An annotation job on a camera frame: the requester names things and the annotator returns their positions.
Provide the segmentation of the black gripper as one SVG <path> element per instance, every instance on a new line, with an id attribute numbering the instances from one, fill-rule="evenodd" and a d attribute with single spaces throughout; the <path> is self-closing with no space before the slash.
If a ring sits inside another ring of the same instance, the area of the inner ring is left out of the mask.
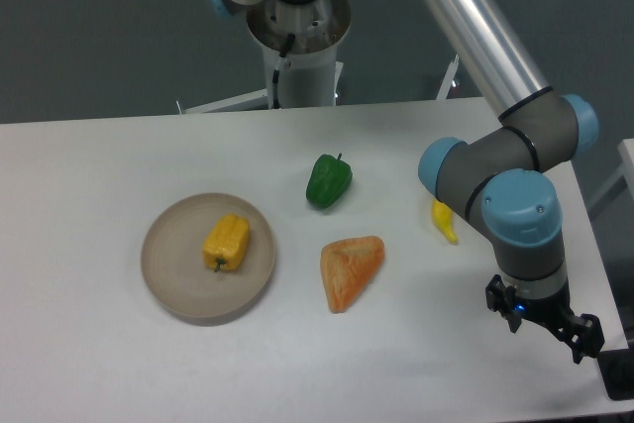
<path id="1" fill-rule="evenodd" d="M 517 332 L 522 319 L 548 329 L 559 342 L 570 348 L 576 365 L 584 358 L 596 359 L 605 343 L 597 316 L 571 313 L 567 281 L 550 296 L 528 299 L 516 296 L 516 289 L 505 285 L 501 276 L 495 274 L 485 287 L 485 300 L 487 308 L 507 322 L 511 333 Z"/>

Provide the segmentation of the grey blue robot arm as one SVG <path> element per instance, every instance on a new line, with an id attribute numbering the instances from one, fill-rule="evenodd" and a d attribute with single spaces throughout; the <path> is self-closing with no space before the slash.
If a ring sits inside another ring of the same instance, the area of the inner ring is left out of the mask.
<path id="1" fill-rule="evenodd" d="M 493 0 L 424 1 L 500 128 L 471 144 L 435 141 L 419 179 L 491 242 L 500 272 L 486 287 L 487 307 L 511 331 L 525 321 L 547 329 L 575 362 L 595 358 L 604 343 L 600 321 L 571 309 L 563 213 L 547 172 L 593 145 L 596 115 L 582 98 L 553 90 Z M 270 108 L 334 104 L 347 0 L 211 2 L 220 15 L 246 13 L 263 51 Z"/>

